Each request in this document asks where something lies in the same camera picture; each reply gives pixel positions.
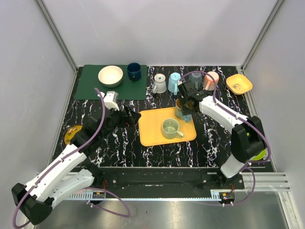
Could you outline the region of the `pale blue-grey mug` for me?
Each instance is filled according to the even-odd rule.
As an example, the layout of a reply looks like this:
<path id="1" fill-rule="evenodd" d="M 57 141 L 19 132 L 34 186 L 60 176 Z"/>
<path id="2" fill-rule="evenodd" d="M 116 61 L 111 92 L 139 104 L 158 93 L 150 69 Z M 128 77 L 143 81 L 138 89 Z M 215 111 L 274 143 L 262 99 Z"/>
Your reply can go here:
<path id="1" fill-rule="evenodd" d="M 153 83 L 153 94 L 162 94 L 166 91 L 166 77 L 162 73 L 158 73 L 154 76 L 154 83 Z"/>

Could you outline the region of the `pink mug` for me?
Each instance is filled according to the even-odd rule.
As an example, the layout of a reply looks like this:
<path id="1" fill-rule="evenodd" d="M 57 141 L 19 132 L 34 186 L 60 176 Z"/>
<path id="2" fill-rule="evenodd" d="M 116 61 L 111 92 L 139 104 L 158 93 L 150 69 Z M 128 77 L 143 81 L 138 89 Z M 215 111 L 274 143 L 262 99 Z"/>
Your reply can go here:
<path id="1" fill-rule="evenodd" d="M 218 84 L 219 75 L 216 72 L 210 71 L 209 75 L 205 75 L 203 79 L 203 88 L 207 91 L 213 91 L 215 89 L 215 84 Z"/>

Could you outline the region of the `orange-inside blue floral mug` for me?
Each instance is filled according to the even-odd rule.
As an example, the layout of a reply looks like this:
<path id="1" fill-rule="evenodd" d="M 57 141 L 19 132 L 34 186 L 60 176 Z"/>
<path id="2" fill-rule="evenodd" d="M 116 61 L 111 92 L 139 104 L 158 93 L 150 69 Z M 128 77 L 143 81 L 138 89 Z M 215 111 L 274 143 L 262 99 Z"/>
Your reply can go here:
<path id="1" fill-rule="evenodd" d="M 190 122 L 192 119 L 192 116 L 189 115 L 183 115 L 182 114 L 182 110 L 181 110 L 181 105 L 180 105 L 180 101 L 179 99 L 176 100 L 176 104 L 175 104 L 175 116 L 180 119 L 180 120 L 184 120 L 185 122 Z"/>

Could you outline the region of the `pale green mug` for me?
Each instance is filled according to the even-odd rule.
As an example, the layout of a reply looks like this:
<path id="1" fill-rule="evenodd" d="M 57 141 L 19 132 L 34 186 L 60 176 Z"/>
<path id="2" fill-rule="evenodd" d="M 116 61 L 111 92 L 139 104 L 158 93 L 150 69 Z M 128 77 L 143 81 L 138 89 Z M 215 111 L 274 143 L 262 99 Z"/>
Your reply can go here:
<path id="1" fill-rule="evenodd" d="M 177 120 L 168 118 L 162 124 L 162 135 L 166 139 L 184 138 L 184 133 L 180 130 L 180 125 Z"/>

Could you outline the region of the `light blue faceted mug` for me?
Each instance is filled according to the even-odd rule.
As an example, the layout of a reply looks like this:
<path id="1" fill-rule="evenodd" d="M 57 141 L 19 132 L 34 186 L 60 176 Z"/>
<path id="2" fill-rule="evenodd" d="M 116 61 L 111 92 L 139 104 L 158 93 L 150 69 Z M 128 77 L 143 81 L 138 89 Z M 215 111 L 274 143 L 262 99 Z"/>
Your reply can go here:
<path id="1" fill-rule="evenodd" d="M 180 84 L 181 75 L 179 73 L 170 74 L 168 81 L 168 90 L 173 93 L 175 96 L 178 94 L 178 86 Z"/>

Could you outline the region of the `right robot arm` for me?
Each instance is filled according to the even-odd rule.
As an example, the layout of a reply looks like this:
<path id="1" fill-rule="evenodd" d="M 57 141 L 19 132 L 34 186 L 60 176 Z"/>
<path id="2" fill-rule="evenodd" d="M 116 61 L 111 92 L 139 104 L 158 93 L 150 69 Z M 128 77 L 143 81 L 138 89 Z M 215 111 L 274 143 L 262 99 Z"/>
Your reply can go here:
<path id="1" fill-rule="evenodd" d="M 197 90 L 191 81 L 179 85 L 178 90 L 183 115 L 200 112 L 231 133 L 231 154 L 220 167 L 222 174 L 216 177 L 218 187 L 229 188 L 234 182 L 233 177 L 268 146 L 261 120 L 232 110 L 217 100 L 212 92 Z"/>

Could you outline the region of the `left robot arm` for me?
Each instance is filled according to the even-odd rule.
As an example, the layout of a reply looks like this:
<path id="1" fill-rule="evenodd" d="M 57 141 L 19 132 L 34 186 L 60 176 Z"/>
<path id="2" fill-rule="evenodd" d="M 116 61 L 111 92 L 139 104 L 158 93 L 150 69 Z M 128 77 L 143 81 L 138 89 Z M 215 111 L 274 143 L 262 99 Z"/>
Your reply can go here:
<path id="1" fill-rule="evenodd" d="M 94 164 L 87 164 L 76 175 L 63 178 L 101 146 L 102 140 L 116 128 L 135 127 L 141 117 L 128 106 L 110 110 L 108 116 L 91 115 L 62 153 L 39 175 L 25 185 L 17 183 L 11 189 L 17 213 L 21 211 L 29 223 L 38 225 L 52 210 L 73 193 L 91 187 L 106 187 L 104 172 Z"/>

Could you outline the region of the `grey-blue faceted mug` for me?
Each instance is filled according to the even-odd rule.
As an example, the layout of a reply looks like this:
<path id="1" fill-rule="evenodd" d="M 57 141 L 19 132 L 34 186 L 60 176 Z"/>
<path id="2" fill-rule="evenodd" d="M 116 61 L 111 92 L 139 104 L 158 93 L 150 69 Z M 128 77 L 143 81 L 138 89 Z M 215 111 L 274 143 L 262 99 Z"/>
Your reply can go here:
<path id="1" fill-rule="evenodd" d="M 202 74 L 201 73 L 191 73 L 189 80 L 192 82 L 193 86 L 199 90 L 202 85 Z"/>

